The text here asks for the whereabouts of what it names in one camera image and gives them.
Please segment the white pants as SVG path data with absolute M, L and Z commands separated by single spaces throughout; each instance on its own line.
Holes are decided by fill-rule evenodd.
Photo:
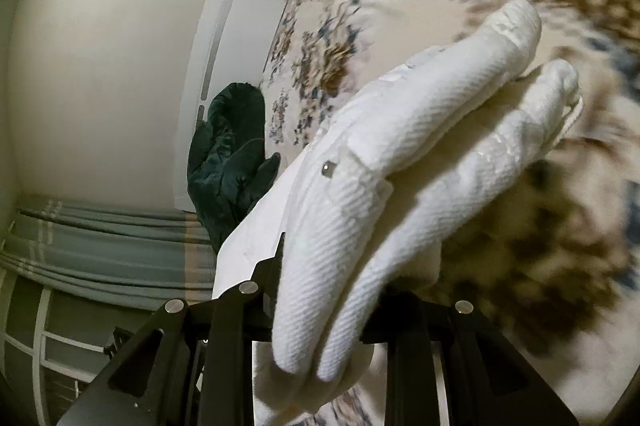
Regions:
M 384 287 L 433 284 L 442 242 L 546 155 L 582 110 L 576 70 L 533 60 L 537 10 L 511 0 L 470 36 L 361 88 L 224 241 L 213 293 L 276 253 L 269 345 L 255 350 L 256 422 L 287 425 L 351 387 Z

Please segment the white wardrobe door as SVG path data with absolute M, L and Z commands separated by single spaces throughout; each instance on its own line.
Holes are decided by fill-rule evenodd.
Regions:
M 232 82 L 256 86 L 286 0 L 205 0 L 182 90 L 175 136 L 175 208 L 193 212 L 186 166 L 196 127 L 207 120 L 209 103 Z

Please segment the dark green garment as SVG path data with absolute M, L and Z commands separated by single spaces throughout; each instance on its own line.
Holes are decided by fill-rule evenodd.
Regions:
M 280 155 L 266 155 L 265 101 L 246 82 L 232 82 L 210 102 L 194 132 L 186 181 L 198 220 L 213 250 L 269 191 Z

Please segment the grey-green striped curtain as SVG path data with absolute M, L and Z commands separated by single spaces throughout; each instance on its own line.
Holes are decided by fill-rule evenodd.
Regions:
M 31 195 L 17 203 L 1 265 L 60 292 L 155 310 L 169 299 L 209 300 L 216 254 L 190 212 Z

